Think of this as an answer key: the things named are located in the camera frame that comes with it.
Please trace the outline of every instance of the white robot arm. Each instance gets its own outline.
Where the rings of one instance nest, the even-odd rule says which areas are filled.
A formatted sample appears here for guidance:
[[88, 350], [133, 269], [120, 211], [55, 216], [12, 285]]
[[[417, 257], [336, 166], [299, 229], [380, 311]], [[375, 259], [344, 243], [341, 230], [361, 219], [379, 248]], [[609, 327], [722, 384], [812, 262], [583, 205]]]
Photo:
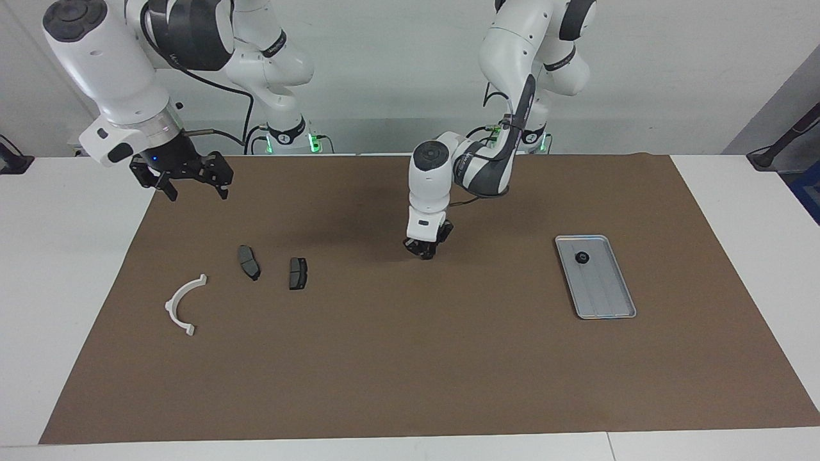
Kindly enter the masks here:
[[522, 138], [534, 144], [544, 135], [547, 92], [575, 95], [590, 78], [573, 42], [595, 18], [595, 0], [496, 0], [496, 10], [479, 63], [509, 113], [492, 148], [450, 131], [413, 152], [404, 245], [422, 259], [433, 258], [453, 229], [451, 184], [481, 199], [505, 195]]
[[99, 107], [100, 117], [80, 136], [86, 152], [104, 166], [133, 156], [139, 183], [171, 200], [173, 179], [213, 185], [226, 198], [233, 171], [219, 153], [196, 152], [155, 67], [225, 69], [262, 102], [271, 145], [312, 147], [309, 124], [286, 87], [310, 81], [313, 64], [287, 44], [270, 0], [125, 0], [125, 18], [103, 0], [59, 0], [46, 11], [43, 30], [57, 59]]

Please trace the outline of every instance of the black cable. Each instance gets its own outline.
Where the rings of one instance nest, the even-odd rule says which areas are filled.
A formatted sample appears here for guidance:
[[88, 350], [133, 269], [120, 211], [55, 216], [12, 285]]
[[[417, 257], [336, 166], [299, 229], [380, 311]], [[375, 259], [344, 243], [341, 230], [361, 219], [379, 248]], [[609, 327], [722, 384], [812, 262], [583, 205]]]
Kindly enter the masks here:
[[256, 153], [253, 151], [253, 146], [256, 145], [256, 142], [259, 140], [267, 141], [267, 136], [259, 136], [253, 139], [253, 141], [251, 142], [251, 155], [256, 155]]
[[451, 204], [449, 205], [449, 207], [450, 207], [450, 208], [462, 207], [462, 206], [464, 206], [464, 205], [469, 205], [470, 203], [477, 202], [477, 201], [479, 201], [479, 200], [481, 200], [481, 199], [482, 199], [482, 197], [475, 197], [474, 199], [470, 199], [470, 200], [467, 200], [467, 201], [465, 201], [465, 202], [455, 202], [455, 203], [451, 203]]
[[212, 81], [210, 81], [208, 79], [205, 79], [203, 77], [200, 77], [199, 75], [196, 75], [193, 72], [186, 69], [184, 66], [179, 64], [179, 62], [176, 62], [173, 59], [171, 59], [170, 56], [168, 56], [167, 54], [165, 54], [165, 52], [163, 52], [161, 49], [159, 49], [159, 47], [151, 40], [151, 36], [148, 35], [148, 27], [145, 24], [145, 12], [146, 11], [148, 11], [148, 4], [147, 3], [145, 3], [145, 5], [143, 6], [143, 10], [139, 13], [139, 27], [140, 27], [140, 29], [142, 29], [143, 36], [145, 37], [145, 41], [148, 43], [148, 45], [150, 45], [151, 48], [153, 48], [154, 52], [156, 52], [160, 57], [162, 57], [162, 59], [164, 59], [165, 62], [167, 62], [169, 66], [173, 67], [174, 69], [182, 72], [183, 74], [187, 75], [188, 77], [191, 77], [192, 79], [194, 79], [196, 81], [199, 81], [199, 82], [202, 82], [204, 84], [210, 85], [210, 86], [212, 86], [214, 88], [217, 88], [217, 89], [221, 89], [223, 91], [227, 91], [229, 93], [242, 94], [243, 96], [248, 97], [248, 99], [250, 100], [250, 102], [248, 103], [248, 113], [245, 115], [245, 124], [244, 124], [244, 128], [242, 129], [242, 139], [245, 139], [245, 137], [248, 135], [248, 124], [250, 123], [251, 114], [253, 113], [253, 95], [248, 93], [247, 91], [242, 91], [241, 89], [230, 88], [230, 87], [224, 86], [222, 84], [212, 82]]
[[474, 129], [473, 131], [467, 133], [467, 137], [469, 138], [470, 136], [473, 136], [475, 133], [478, 133], [479, 131], [482, 131], [482, 130], [483, 131], [490, 131], [490, 130], [487, 130], [486, 126], [479, 126], [478, 128]]
[[333, 139], [331, 139], [330, 136], [328, 136], [328, 135], [317, 135], [316, 139], [327, 139], [328, 141], [330, 141], [330, 151], [332, 153], [336, 153], [336, 148], [333, 147]]
[[8, 145], [12, 146], [14, 148], [14, 150], [17, 151], [17, 153], [19, 153], [20, 155], [23, 155], [23, 152], [20, 150], [20, 148], [15, 146], [14, 143], [12, 143], [12, 141], [10, 139], [8, 139], [6, 136], [0, 135], [0, 138], [2, 138], [2, 140], [6, 141], [6, 143]]
[[249, 132], [248, 132], [248, 135], [247, 135], [247, 136], [245, 136], [245, 144], [244, 144], [245, 149], [243, 150], [242, 155], [248, 155], [248, 147], [249, 147], [249, 146], [250, 146], [250, 144], [251, 144], [251, 136], [253, 136], [253, 134], [254, 134], [254, 133], [256, 133], [258, 130], [261, 130], [261, 129], [262, 129], [262, 127], [261, 127], [261, 126], [259, 126], [259, 125], [254, 126], [254, 127], [253, 127], [253, 128], [252, 128]]
[[241, 140], [239, 140], [239, 138], [237, 138], [236, 136], [233, 136], [231, 133], [226, 133], [225, 131], [221, 131], [221, 130], [214, 130], [213, 128], [211, 128], [209, 130], [212, 131], [212, 133], [201, 133], [199, 135], [200, 136], [205, 136], [205, 135], [225, 136], [226, 138], [230, 139], [231, 141], [234, 141], [235, 143], [239, 144], [240, 146], [245, 145], [245, 143], [243, 143]]

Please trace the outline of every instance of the brown paper sheet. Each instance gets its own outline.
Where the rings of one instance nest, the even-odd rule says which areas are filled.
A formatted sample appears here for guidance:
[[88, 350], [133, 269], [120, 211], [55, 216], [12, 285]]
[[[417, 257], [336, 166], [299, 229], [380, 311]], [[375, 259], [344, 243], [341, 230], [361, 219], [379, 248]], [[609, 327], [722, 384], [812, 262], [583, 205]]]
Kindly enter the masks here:
[[[820, 426], [668, 157], [519, 158], [429, 262], [402, 246], [405, 157], [230, 163], [225, 202], [154, 197], [41, 443]], [[576, 317], [553, 239], [588, 233], [637, 318]], [[188, 337], [163, 304], [200, 273]]]

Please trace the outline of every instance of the silver tray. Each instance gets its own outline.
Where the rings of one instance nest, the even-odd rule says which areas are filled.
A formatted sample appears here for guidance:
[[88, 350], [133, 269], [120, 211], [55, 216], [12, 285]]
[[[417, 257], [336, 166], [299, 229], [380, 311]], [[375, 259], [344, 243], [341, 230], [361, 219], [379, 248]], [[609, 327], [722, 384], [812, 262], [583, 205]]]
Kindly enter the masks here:
[[[614, 319], [637, 314], [605, 236], [559, 235], [555, 245], [578, 317]], [[586, 263], [583, 253], [588, 256]]]

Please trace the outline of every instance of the curved white part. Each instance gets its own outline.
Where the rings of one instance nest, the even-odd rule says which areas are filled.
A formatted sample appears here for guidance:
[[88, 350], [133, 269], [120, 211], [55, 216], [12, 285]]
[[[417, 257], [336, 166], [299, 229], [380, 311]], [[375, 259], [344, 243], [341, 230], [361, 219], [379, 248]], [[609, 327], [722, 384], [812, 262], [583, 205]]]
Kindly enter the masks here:
[[185, 285], [182, 285], [182, 287], [179, 288], [176, 291], [176, 293], [174, 293], [174, 296], [167, 303], [165, 303], [165, 310], [168, 311], [168, 315], [171, 316], [171, 320], [175, 324], [180, 326], [180, 328], [184, 329], [185, 333], [188, 336], [193, 336], [194, 335], [194, 330], [196, 329], [196, 327], [191, 325], [190, 323], [180, 322], [180, 319], [176, 316], [176, 308], [180, 304], [180, 301], [182, 300], [182, 298], [186, 294], [188, 294], [188, 292], [190, 292], [194, 288], [204, 286], [206, 283], [207, 283], [207, 276], [205, 274], [202, 274], [201, 276], [199, 276], [199, 278], [197, 280], [190, 281], [190, 282], [186, 283]]

